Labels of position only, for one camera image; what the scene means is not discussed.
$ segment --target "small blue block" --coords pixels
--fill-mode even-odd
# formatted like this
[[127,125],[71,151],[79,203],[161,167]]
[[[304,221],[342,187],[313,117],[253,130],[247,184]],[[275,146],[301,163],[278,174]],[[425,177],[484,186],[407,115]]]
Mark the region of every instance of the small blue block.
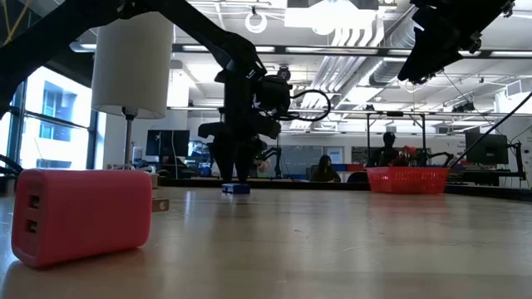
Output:
[[249,194],[251,188],[247,184],[223,184],[222,192],[229,194]]

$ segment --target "ceiling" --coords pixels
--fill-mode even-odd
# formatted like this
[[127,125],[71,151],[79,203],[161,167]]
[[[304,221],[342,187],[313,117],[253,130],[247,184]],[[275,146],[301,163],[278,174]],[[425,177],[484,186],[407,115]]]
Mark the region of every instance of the ceiling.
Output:
[[[30,8],[44,15],[60,2],[62,0],[37,0],[30,2]],[[218,26],[227,31],[238,33],[255,45],[328,46],[333,43],[334,32],[323,36],[318,35],[309,27],[285,27],[283,19],[288,14],[286,9],[287,0],[270,1],[271,5],[269,7],[264,6],[264,2],[255,2],[257,12],[268,14],[266,17],[267,26],[261,33],[252,33],[245,26],[245,18],[250,12],[249,5],[229,6],[226,3],[231,3],[231,1],[193,2],[193,5]],[[401,16],[410,8],[408,0],[396,0],[396,3],[397,9],[386,10],[380,15],[384,20],[383,31],[387,32],[387,34],[393,32],[392,25],[398,22]],[[403,22],[408,21],[409,17],[406,17]],[[251,23],[258,24],[258,17],[252,17]],[[373,26],[377,28],[377,23],[374,22]],[[530,33],[525,28],[531,26],[532,0],[517,0],[513,17],[499,17],[484,30],[482,37],[483,48],[528,50],[532,48],[532,38],[530,38]],[[374,29],[373,36],[376,36],[376,34],[377,30]],[[86,32],[80,37],[80,41],[83,43],[95,43],[95,40],[96,30]],[[174,43],[195,44],[196,41],[176,27]],[[295,86],[311,85],[316,79],[320,67],[323,66],[324,57],[260,55],[261,60],[271,74],[277,73],[279,66],[287,65],[292,72],[291,83]],[[193,101],[195,106],[221,105],[224,87],[214,83],[214,77],[220,71],[220,67],[209,53],[180,52],[173,54],[172,59],[182,61],[189,70],[191,79],[195,82],[194,88],[190,90],[190,100]],[[459,100],[461,93],[468,94],[471,92],[475,96],[476,109],[490,110],[493,109],[495,91],[505,88],[504,84],[516,81],[521,76],[532,76],[532,60],[463,60],[446,68],[446,74],[449,78],[439,75],[426,86],[417,86],[414,92],[412,92],[414,86],[405,86],[402,83],[393,82],[371,98],[362,99],[361,103],[360,99],[349,98],[349,91],[356,85],[350,85],[350,83],[355,80],[355,77],[364,73],[364,67],[367,67],[370,61],[370,59],[366,59],[358,68],[349,70],[350,79],[338,92],[343,110],[361,109],[366,102],[373,104],[378,110],[410,110],[412,105],[420,110],[439,110],[444,108],[443,103],[457,98]],[[338,74],[339,71],[334,73],[329,80],[333,80]],[[450,110],[451,107],[452,104],[446,107],[446,110]],[[215,116],[216,114],[190,113],[192,117],[205,117],[206,115]]]

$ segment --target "table surface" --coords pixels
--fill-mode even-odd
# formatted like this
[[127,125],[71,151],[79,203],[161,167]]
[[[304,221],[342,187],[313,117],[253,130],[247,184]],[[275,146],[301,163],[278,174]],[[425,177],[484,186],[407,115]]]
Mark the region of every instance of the table surface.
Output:
[[456,195],[165,188],[141,249],[44,271],[11,252],[1,298],[531,298],[532,205]]

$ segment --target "pink power adapter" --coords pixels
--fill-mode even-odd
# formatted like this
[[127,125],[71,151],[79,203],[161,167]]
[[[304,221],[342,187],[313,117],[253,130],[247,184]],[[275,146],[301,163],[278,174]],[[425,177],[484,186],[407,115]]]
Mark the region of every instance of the pink power adapter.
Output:
[[24,170],[17,183],[12,250],[45,267],[146,243],[151,180],[131,170]]

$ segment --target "lamp shade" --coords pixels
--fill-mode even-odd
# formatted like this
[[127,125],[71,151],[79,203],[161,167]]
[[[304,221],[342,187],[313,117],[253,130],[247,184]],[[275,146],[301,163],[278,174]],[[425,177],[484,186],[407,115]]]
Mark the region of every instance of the lamp shade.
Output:
[[92,76],[92,109],[136,118],[165,117],[173,25],[158,12],[101,27]]

